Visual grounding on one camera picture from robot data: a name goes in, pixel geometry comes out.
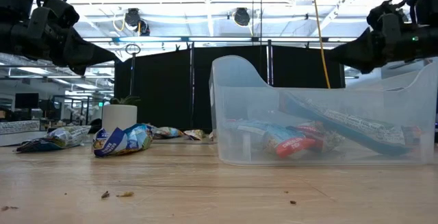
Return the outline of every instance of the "office desk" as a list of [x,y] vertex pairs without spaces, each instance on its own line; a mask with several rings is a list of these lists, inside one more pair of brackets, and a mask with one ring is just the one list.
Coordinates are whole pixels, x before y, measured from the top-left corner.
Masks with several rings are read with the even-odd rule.
[[[238,167],[221,163],[215,145],[112,158],[90,145],[12,150],[0,148],[0,207],[19,209],[0,211],[0,223],[438,222],[438,165]],[[116,197],[124,191],[135,194]]]

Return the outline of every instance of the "potted plant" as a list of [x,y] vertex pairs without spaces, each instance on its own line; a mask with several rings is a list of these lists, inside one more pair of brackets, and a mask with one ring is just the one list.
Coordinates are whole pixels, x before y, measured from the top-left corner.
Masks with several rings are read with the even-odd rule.
[[137,104],[139,97],[112,98],[109,105],[103,106],[102,128],[112,133],[117,127],[127,129],[137,123]]

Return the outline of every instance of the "ceiling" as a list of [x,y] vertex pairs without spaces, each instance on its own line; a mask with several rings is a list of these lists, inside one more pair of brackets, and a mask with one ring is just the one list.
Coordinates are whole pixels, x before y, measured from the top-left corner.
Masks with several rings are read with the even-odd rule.
[[[368,26],[366,16],[384,0],[317,0],[319,20],[323,37],[357,37]],[[129,8],[139,8],[141,17],[151,29],[151,37],[318,37],[316,13],[313,0],[68,0],[80,15],[75,29],[84,38],[131,37],[136,34],[123,27],[123,16]],[[240,27],[233,20],[236,8],[246,8],[251,17],[248,27]],[[303,42],[274,42],[275,45],[302,47]],[[117,51],[123,59],[129,58],[124,52],[129,43],[109,41],[96,42],[100,47]],[[225,45],[247,45],[252,42],[199,42],[196,47]],[[334,47],[339,43],[326,43]],[[181,49],[185,42],[143,42],[140,55],[173,51],[176,45]],[[317,42],[311,44],[319,47]],[[0,55],[4,64],[45,65],[49,62],[30,62],[22,58]],[[12,74],[28,75],[23,69],[12,69]],[[68,69],[45,69],[54,75],[73,75]],[[114,69],[88,69],[87,75],[104,76],[101,82],[95,79],[80,79],[80,82],[94,84],[103,90],[112,89],[107,77],[114,75]],[[75,79],[64,79],[74,84]]]

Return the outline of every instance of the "clear plastic bin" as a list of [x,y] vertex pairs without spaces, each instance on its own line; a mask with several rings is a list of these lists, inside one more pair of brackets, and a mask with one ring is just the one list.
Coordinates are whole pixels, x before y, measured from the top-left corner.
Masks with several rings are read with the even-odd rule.
[[437,89],[438,63],[326,90],[273,88],[244,58],[219,58],[210,77],[219,157],[246,166],[427,164]]

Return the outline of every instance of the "black partition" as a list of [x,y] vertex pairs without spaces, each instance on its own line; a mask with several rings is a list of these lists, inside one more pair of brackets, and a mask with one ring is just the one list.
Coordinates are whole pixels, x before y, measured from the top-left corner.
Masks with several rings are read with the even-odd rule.
[[[226,55],[247,59],[267,82],[266,46],[195,48],[137,57],[133,90],[142,99],[138,122],[209,132],[211,64]],[[319,49],[273,46],[272,66],[274,87],[326,88]],[[331,87],[343,88],[343,66],[327,62],[327,69]],[[130,78],[131,60],[117,64],[116,97],[129,95]]]
[[[116,97],[129,94],[130,68],[131,60],[116,67]],[[189,50],[137,57],[134,77],[139,123],[191,129]]]
[[[345,88],[344,66],[326,61],[331,88]],[[274,87],[327,88],[320,49],[272,46]]]
[[268,76],[268,59],[266,46],[247,47],[212,47],[194,49],[194,109],[193,127],[211,131],[211,107],[209,95],[209,78],[211,64],[217,58],[238,55],[247,59],[266,82]]

